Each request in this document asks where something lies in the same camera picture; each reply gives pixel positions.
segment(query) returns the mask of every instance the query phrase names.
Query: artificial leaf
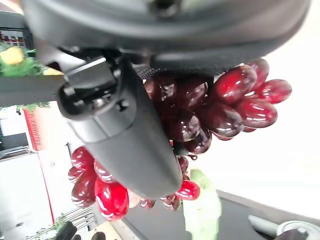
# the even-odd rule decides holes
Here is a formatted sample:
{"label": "artificial leaf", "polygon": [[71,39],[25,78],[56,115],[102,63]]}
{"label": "artificial leaf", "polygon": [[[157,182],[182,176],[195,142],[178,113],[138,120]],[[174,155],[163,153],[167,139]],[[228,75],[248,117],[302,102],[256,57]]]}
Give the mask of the artificial leaf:
{"label": "artificial leaf", "polygon": [[200,187],[200,196],[193,201],[183,201],[185,229],[192,240],[215,240],[219,230],[221,204],[214,184],[199,169],[190,172],[190,178]]}

